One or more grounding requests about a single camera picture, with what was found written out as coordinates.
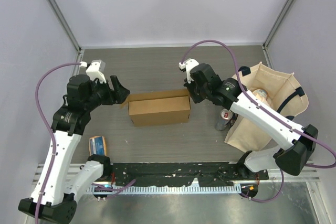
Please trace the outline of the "brown cardboard box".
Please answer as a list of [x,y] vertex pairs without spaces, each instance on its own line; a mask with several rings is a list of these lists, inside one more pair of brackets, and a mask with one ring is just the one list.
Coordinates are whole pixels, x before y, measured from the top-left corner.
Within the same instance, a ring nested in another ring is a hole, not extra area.
[[131,94],[125,106],[136,127],[188,123],[191,112],[187,89]]

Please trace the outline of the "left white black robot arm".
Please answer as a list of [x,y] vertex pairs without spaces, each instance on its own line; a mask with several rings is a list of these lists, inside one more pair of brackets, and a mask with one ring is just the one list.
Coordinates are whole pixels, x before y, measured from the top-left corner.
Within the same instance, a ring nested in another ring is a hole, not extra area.
[[45,166],[31,196],[19,202],[20,212],[38,220],[70,223],[79,199],[91,184],[111,177],[110,158],[93,154],[83,169],[66,181],[72,156],[91,119],[90,113],[101,105],[122,104],[130,94],[117,76],[111,75],[110,79],[91,79],[86,74],[69,79],[63,104],[53,116]]

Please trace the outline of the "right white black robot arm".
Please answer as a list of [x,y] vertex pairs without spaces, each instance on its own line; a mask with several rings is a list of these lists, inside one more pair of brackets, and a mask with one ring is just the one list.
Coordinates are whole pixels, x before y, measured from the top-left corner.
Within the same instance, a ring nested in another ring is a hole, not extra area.
[[236,165],[239,177],[250,179],[261,170],[274,168],[293,176],[301,173],[316,146],[312,138],[318,130],[313,125],[303,127],[280,115],[236,79],[222,80],[209,64],[189,59],[178,67],[186,73],[184,86],[194,103],[207,99],[222,106],[254,123],[278,144],[264,151],[247,151]]

